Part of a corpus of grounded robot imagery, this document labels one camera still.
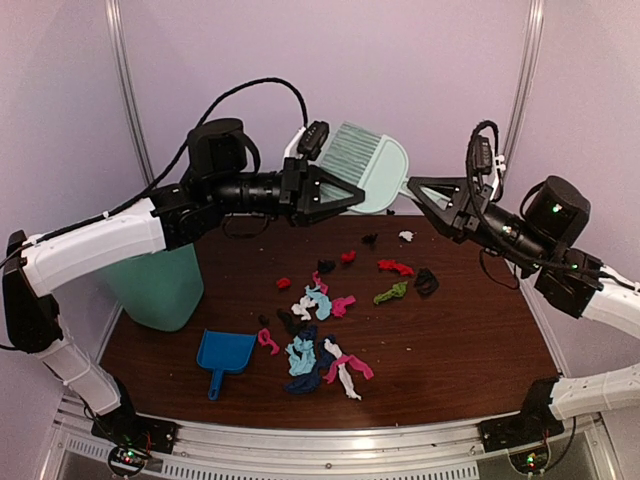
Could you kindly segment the mint green hand brush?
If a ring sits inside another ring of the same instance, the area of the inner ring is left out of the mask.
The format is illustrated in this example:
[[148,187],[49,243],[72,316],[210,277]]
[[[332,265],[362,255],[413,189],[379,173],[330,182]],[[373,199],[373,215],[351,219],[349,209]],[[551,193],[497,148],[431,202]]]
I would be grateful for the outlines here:
[[385,212],[408,189],[409,157],[392,137],[344,122],[330,135],[318,166],[365,192],[364,201],[351,206],[356,214]]

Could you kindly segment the blue plastic dustpan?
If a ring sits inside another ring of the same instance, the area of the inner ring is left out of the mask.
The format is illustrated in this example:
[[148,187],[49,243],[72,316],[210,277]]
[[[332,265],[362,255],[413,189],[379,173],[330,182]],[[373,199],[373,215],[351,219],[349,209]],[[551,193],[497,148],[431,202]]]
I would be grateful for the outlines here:
[[256,335],[205,330],[196,356],[197,365],[211,374],[208,398],[216,401],[226,374],[242,374],[257,341]]

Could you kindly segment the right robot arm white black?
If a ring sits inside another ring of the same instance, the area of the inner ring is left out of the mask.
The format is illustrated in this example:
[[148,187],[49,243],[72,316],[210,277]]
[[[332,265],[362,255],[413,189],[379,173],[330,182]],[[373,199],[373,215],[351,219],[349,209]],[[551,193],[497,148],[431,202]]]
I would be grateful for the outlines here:
[[[415,204],[443,236],[472,241],[512,262],[522,278],[556,310],[576,319],[639,335],[639,285],[574,247],[589,220],[590,203],[567,180],[551,175],[530,189],[519,214],[492,200],[489,185],[473,178],[412,177]],[[534,382],[513,419],[519,440],[530,442],[552,421],[639,404],[639,367],[580,378]]]

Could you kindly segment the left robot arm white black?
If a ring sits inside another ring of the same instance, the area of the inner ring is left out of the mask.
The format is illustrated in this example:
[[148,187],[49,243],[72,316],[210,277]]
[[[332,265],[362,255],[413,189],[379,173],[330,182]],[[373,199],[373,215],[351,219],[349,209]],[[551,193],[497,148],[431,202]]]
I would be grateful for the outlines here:
[[14,350],[39,358],[80,396],[123,444],[137,442],[144,424],[126,390],[89,359],[62,327],[54,289],[129,258],[171,251],[219,227],[230,214],[284,217],[309,226],[362,203],[364,191],[315,165],[329,126],[301,127],[285,149],[279,172],[263,173],[254,142],[237,118],[192,129],[189,167],[178,183],[153,188],[121,211],[104,213],[62,233],[9,237],[1,263],[4,317]]

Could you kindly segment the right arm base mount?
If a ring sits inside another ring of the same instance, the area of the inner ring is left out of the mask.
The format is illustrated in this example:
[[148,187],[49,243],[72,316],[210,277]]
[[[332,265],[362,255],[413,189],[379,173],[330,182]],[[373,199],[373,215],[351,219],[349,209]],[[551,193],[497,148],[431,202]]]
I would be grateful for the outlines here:
[[486,452],[542,442],[546,435],[564,432],[564,423],[551,412],[551,392],[558,377],[536,380],[529,387],[518,413],[479,423],[482,444]]

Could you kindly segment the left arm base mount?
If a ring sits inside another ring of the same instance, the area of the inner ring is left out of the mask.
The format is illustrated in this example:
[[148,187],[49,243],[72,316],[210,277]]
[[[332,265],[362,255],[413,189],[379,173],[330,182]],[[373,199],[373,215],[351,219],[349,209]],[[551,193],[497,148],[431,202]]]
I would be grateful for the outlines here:
[[115,382],[120,393],[120,406],[104,415],[94,414],[91,433],[122,447],[171,454],[177,424],[138,414],[124,384],[118,378]]

